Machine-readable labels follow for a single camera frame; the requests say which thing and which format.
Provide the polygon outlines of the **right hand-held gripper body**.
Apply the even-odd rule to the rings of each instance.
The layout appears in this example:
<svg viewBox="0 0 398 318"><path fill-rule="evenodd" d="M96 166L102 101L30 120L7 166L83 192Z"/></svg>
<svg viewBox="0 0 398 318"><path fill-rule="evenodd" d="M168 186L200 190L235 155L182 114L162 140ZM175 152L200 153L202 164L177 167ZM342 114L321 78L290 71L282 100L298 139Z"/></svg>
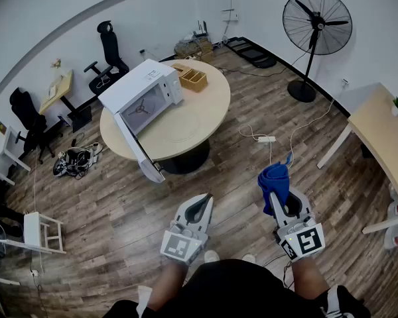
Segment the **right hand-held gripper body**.
<svg viewBox="0 0 398 318"><path fill-rule="evenodd" d="M313 213L291 221L282 221L274 215L277 226L273 232L276 243L291 262L296 262L325 248L322 225L316 222Z"/></svg>

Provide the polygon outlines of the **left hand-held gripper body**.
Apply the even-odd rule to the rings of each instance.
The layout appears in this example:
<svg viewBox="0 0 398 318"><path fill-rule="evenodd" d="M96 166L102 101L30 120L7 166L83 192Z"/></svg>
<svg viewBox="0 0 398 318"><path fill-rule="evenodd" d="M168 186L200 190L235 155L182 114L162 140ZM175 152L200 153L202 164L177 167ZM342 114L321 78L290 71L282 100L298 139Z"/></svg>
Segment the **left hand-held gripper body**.
<svg viewBox="0 0 398 318"><path fill-rule="evenodd" d="M207 226L181 223L172 220L170 229L163 235L160 252L162 255L190 265L203 251L209 236L206 234Z"/></svg>

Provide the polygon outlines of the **blue cloth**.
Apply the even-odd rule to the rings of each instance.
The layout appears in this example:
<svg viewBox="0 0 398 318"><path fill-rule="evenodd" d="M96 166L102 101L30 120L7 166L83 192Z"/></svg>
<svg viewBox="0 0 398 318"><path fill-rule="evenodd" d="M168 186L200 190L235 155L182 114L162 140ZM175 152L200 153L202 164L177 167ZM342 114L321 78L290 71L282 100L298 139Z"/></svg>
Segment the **blue cloth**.
<svg viewBox="0 0 398 318"><path fill-rule="evenodd" d="M266 167L257 179L258 186L263 192L263 199L265 207L263 212L267 215L273 215L273 210L270 204L270 193L274 192L278 197L280 203L285 205L289 195L289 171L288 165L291 162L290 153L284 164L277 162Z"/></svg>

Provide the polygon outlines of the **person's right forearm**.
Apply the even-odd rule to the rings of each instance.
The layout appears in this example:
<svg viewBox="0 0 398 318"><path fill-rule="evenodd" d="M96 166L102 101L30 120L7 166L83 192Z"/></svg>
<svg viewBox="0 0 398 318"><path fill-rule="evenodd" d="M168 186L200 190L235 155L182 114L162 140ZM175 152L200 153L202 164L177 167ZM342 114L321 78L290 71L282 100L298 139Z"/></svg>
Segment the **person's right forearm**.
<svg viewBox="0 0 398 318"><path fill-rule="evenodd" d="M320 273L313 257L302 258L292 263L295 293L299 296L314 300L328 291L330 286Z"/></svg>

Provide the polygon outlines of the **person's left forearm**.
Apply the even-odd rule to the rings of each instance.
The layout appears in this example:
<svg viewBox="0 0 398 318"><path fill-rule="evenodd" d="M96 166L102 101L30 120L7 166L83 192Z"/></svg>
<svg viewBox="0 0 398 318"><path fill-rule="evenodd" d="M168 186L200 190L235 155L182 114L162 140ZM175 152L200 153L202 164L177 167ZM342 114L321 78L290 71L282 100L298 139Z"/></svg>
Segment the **person's left forearm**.
<svg viewBox="0 0 398 318"><path fill-rule="evenodd" d="M188 265L170 260L163 267L160 276L152 286L148 307L154 311L158 311L166 302L177 296L183 287L187 273Z"/></svg>

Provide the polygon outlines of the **white microwave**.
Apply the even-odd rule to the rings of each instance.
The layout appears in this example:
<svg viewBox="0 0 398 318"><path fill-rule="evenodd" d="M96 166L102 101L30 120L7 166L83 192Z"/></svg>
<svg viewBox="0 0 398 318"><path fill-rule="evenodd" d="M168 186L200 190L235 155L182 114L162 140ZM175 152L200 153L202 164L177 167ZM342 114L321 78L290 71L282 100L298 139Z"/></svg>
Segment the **white microwave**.
<svg viewBox="0 0 398 318"><path fill-rule="evenodd" d="M137 135L171 105L183 100L176 69L145 60L99 95L134 153L143 174L152 182L165 180L141 146Z"/></svg>

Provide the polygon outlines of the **person's black clothing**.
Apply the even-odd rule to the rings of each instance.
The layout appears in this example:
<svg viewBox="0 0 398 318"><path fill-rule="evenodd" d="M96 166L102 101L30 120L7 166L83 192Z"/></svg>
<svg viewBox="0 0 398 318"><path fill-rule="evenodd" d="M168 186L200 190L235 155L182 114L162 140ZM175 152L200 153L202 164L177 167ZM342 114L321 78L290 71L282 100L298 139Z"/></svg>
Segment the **person's black clothing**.
<svg viewBox="0 0 398 318"><path fill-rule="evenodd" d="M242 259L203 263L158 311L148 302L117 301L103 318L371 318L344 286L305 299L268 269Z"/></svg>

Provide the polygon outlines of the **round beige table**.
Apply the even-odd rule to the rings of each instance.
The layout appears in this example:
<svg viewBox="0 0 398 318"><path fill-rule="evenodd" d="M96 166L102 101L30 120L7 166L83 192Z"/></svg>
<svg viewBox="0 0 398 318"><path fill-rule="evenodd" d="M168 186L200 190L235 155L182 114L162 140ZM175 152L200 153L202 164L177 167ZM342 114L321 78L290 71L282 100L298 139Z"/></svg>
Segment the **round beige table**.
<svg viewBox="0 0 398 318"><path fill-rule="evenodd" d="M183 100L171 105L152 123L146 126L137 138L150 159L161 173L188 174L197 170L206 161L210 151L209 137L222 124L230 105L230 86L224 75L215 67L196 60L170 60L167 66L182 64L207 75L208 85L199 93L182 88ZM163 135L163 117L172 110L196 111L200 116L200 128L196 135L185 142L169 142ZM128 160L137 159L125 141L112 114L103 106L100 118L100 133L110 150Z"/></svg>

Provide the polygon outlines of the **long wooden desk white legs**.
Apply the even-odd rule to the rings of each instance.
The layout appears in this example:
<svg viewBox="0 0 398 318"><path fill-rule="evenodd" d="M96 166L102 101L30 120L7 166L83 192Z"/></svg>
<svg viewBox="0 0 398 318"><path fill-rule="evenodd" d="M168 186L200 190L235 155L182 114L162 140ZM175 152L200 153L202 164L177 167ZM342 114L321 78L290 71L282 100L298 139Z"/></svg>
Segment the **long wooden desk white legs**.
<svg viewBox="0 0 398 318"><path fill-rule="evenodd" d="M394 96L384 85L376 83L365 86L370 94L367 99L348 117L348 124L317 163L321 169L339 149L348 135L354 132L383 168L398 194L398 115L394 115ZM398 225L398 216L362 229L369 234Z"/></svg>

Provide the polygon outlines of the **white stool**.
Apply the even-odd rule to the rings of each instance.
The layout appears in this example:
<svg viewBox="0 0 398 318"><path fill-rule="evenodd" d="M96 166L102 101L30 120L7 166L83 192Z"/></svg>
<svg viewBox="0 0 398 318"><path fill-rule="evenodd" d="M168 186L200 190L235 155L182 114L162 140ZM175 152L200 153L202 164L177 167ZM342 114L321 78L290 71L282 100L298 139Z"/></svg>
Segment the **white stool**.
<svg viewBox="0 0 398 318"><path fill-rule="evenodd" d="M49 236L51 224L57 226L57 235ZM63 248L63 222L40 214L38 211L24 215L23 241L0 239L1 244L24 248L46 254L66 254Z"/></svg>

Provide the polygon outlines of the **black folded mats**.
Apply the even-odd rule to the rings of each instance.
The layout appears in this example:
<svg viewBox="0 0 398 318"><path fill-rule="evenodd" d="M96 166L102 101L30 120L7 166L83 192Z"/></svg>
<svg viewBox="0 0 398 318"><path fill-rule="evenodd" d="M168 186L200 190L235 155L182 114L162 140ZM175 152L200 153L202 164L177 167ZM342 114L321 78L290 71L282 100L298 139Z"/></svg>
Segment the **black folded mats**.
<svg viewBox="0 0 398 318"><path fill-rule="evenodd" d="M226 42L226 46L256 68L266 69L277 64L277 60L268 50L245 37L232 38Z"/></svg>

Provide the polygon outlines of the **black office chair with headrest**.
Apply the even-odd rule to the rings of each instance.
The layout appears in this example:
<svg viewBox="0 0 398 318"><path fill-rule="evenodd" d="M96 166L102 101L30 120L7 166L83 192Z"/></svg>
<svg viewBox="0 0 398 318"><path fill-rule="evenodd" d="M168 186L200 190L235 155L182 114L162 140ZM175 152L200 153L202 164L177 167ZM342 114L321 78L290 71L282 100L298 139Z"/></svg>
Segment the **black office chair with headrest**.
<svg viewBox="0 0 398 318"><path fill-rule="evenodd" d="M84 69L84 73L92 70L97 74L97 76L89 83L89 88L93 94L99 96L107 88L127 74L130 69L119 55L117 37L113 31L111 21L101 22L97 27L97 31L100 34L105 61L108 64L108 67L103 71L99 71L96 67L98 62L93 62Z"/></svg>

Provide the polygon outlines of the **small wooden desk black base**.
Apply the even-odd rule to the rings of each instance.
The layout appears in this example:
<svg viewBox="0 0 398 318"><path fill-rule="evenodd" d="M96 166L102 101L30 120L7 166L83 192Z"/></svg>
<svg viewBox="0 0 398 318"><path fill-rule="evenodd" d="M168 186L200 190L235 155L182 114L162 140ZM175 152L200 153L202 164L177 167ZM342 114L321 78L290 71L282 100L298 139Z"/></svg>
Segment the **small wooden desk black base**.
<svg viewBox="0 0 398 318"><path fill-rule="evenodd" d="M76 133L92 121L92 110L90 105L75 108L66 98L66 95L72 90L73 77L73 70L69 70L66 75L61 76L59 82L52 83L49 89L51 96L45 99L38 113L43 115L54 103L60 100L70 110L68 117L72 121L72 132Z"/></svg>

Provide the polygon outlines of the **black standing fan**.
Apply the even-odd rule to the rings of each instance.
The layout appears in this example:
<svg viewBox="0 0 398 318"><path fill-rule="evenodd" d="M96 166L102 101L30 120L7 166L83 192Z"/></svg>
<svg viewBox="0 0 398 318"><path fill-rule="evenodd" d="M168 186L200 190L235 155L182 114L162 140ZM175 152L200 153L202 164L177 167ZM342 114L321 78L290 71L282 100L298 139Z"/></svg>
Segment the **black standing fan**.
<svg viewBox="0 0 398 318"><path fill-rule="evenodd" d="M309 55L304 77L291 81L287 91L297 101L311 103L316 98L308 77L312 61L347 45L353 30L351 14L341 0L288 0L283 27L289 40Z"/></svg>

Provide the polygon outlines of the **white wall socket box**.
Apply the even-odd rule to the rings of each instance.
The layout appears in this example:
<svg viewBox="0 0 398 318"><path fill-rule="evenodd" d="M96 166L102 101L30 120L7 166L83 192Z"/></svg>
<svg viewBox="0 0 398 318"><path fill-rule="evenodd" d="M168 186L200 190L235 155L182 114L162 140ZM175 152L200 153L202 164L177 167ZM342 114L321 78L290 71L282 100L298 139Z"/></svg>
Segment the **white wall socket box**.
<svg viewBox="0 0 398 318"><path fill-rule="evenodd" d="M234 8L221 10L221 19L223 22L238 22L239 15Z"/></svg>

